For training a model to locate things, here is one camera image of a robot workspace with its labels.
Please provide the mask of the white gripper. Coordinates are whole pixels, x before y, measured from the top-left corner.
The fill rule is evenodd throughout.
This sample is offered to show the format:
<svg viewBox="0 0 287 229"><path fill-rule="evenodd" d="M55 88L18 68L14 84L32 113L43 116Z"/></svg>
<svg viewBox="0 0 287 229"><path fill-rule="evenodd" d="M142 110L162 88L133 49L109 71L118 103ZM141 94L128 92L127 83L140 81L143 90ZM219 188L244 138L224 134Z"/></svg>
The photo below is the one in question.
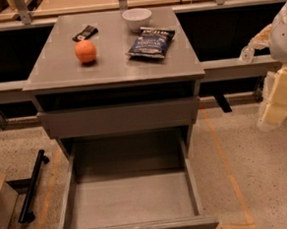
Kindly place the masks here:
<svg viewBox="0 0 287 229"><path fill-rule="evenodd" d="M253 49L270 47L274 60L287 63L287 0L272 24L259 31L248 43ZM287 64L276 73L269 71L263 83L263 100L258 111L258 128L271 131L287 118Z"/></svg>

